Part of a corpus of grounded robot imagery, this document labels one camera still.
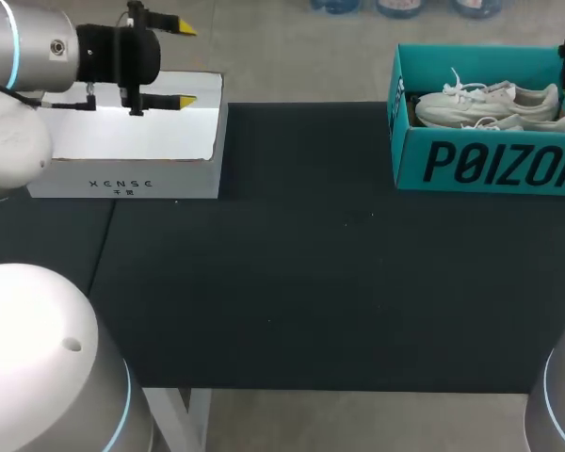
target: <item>sneaker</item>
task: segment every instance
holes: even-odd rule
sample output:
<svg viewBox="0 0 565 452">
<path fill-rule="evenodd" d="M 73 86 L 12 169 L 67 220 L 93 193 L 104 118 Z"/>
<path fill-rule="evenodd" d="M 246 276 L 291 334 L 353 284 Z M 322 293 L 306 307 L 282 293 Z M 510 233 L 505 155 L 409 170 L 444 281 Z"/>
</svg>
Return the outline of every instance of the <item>sneaker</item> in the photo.
<svg viewBox="0 0 565 452">
<path fill-rule="evenodd" d="M 565 134 L 565 117 L 558 121 L 532 121 L 519 115 L 512 115 L 501 121 L 492 121 L 486 127 L 494 127 L 496 130 L 514 130 L 520 127 L 526 132 L 555 132 Z"/>
<path fill-rule="evenodd" d="M 489 87 L 481 83 L 463 85 L 456 71 L 452 69 L 452 72 L 456 75 L 456 86 L 445 84 L 442 92 L 419 98 L 415 114 L 427 127 L 461 128 L 473 126 L 481 118 L 503 120 L 515 114 L 531 121 L 551 121 L 557 116 L 555 84 L 542 91 L 519 88 L 510 82 Z"/>
<path fill-rule="evenodd" d="M 496 118 L 492 117 L 485 117 L 481 118 L 479 121 L 475 123 L 475 125 L 463 125 L 462 129 L 479 129 L 479 130 L 514 130 L 518 132 L 523 132 L 524 128 L 520 124 L 503 124 L 506 127 L 502 128 L 499 125 L 499 121 Z"/>
<path fill-rule="evenodd" d="M 452 6 L 464 17 L 487 19 L 500 12 L 502 0 L 450 0 Z"/>
<path fill-rule="evenodd" d="M 410 19 L 416 16 L 425 0 L 376 0 L 377 11 L 394 19 Z"/>
</svg>

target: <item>blue led ring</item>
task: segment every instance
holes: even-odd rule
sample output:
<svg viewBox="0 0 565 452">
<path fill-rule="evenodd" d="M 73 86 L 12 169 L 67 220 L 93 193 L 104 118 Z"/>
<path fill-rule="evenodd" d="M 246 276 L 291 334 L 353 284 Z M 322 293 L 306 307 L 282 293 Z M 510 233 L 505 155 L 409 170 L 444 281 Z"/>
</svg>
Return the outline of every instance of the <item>blue led ring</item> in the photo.
<svg viewBox="0 0 565 452">
<path fill-rule="evenodd" d="M 125 407 L 123 408 L 123 414 L 121 415 L 120 423 L 117 425 L 115 429 L 115 433 L 111 437 L 111 440 L 103 449 L 103 452 L 109 452 L 111 448 L 115 445 L 118 438 L 121 435 L 121 431 L 123 430 L 123 426 L 125 425 L 125 420 L 128 417 L 128 412 L 130 411 L 130 402 L 132 401 L 132 379 L 130 378 L 130 369 L 128 369 L 128 364 L 125 360 L 123 360 L 123 365 L 125 366 L 125 375 L 128 379 L 128 394 L 125 400 Z"/>
<path fill-rule="evenodd" d="M 555 353 L 554 350 L 550 352 L 550 356 L 548 357 L 548 360 L 546 360 L 546 366 L 544 367 L 544 398 L 546 399 L 546 408 L 548 409 L 548 414 L 550 414 L 550 418 L 552 419 L 553 424 L 555 424 L 555 428 L 557 429 L 558 434 L 561 435 L 561 438 L 565 442 L 565 432 L 561 428 L 561 425 L 558 423 L 557 417 L 555 416 L 555 413 L 553 412 L 553 408 L 550 406 L 550 399 L 548 397 L 548 389 L 546 387 L 546 376 L 548 375 L 548 364 L 550 363 L 550 359 L 553 356 L 553 353 Z"/>
<path fill-rule="evenodd" d="M 10 79 L 7 83 L 7 88 L 12 89 L 17 81 L 17 74 L 19 72 L 19 63 L 21 62 L 21 44 L 19 43 L 19 28 L 17 28 L 17 23 L 15 22 L 15 15 L 12 13 L 12 9 L 5 0 L 0 0 L 0 3 L 4 7 L 8 16 L 8 24 L 10 25 L 10 30 L 12 30 L 12 70 L 10 71 Z"/>
</svg>

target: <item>black table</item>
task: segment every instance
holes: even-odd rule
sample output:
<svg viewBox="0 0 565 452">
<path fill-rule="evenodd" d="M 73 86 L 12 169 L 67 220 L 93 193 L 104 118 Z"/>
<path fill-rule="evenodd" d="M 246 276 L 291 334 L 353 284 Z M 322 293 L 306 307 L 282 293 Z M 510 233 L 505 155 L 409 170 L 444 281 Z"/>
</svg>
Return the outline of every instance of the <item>black table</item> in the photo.
<svg viewBox="0 0 565 452">
<path fill-rule="evenodd" d="M 50 268 L 85 294 L 113 211 L 110 200 L 34 200 L 26 190 L 0 203 L 0 264 Z"/>
<path fill-rule="evenodd" d="M 117 202 L 90 295 L 143 385 L 529 390 L 565 199 L 398 192 L 385 116 L 232 105 L 219 201 Z"/>
</svg>

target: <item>gray floor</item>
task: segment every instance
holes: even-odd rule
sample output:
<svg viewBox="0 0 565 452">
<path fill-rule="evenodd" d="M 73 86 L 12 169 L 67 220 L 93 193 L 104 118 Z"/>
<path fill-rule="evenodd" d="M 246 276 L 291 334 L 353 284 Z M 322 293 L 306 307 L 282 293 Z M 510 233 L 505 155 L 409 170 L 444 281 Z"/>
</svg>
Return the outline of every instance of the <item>gray floor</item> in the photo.
<svg viewBox="0 0 565 452">
<path fill-rule="evenodd" d="M 40 0 L 78 24 L 114 24 L 124 0 Z M 447 0 L 393 21 L 367 9 L 330 17 L 308 0 L 145 0 L 197 38 L 160 35 L 167 70 L 225 74 L 236 102 L 386 100 L 399 42 L 557 45 L 565 0 L 507 0 L 486 22 Z M 525 452 L 523 395 L 215 391 L 208 452 Z"/>
<path fill-rule="evenodd" d="M 524 395 L 215 391 L 207 452 L 527 452 Z"/>
<path fill-rule="evenodd" d="M 125 5 L 40 1 L 65 9 L 79 24 L 114 24 Z M 386 100 L 399 42 L 557 45 L 565 38 L 565 0 L 505 0 L 502 14 L 483 22 L 461 18 L 449 0 L 428 0 L 409 21 L 369 7 L 348 16 L 313 13 L 308 0 L 144 3 L 183 16 L 199 32 L 197 38 L 160 35 L 164 69 L 222 72 L 229 99 L 237 102 Z"/>
</svg>

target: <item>shoe box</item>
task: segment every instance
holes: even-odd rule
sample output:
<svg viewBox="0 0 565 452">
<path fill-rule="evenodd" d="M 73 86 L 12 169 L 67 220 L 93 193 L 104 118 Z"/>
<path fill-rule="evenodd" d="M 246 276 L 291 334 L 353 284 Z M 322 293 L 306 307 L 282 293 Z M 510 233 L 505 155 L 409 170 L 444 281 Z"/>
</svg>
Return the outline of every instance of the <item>shoe box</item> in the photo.
<svg viewBox="0 0 565 452">
<path fill-rule="evenodd" d="M 397 188 L 565 195 L 565 134 L 425 127 L 414 115 L 417 95 L 454 85 L 452 68 L 465 84 L 557 84 L 562 96 L 562 64 L 556 47 L 400 44 L 387 105 Z"/>
</svg>

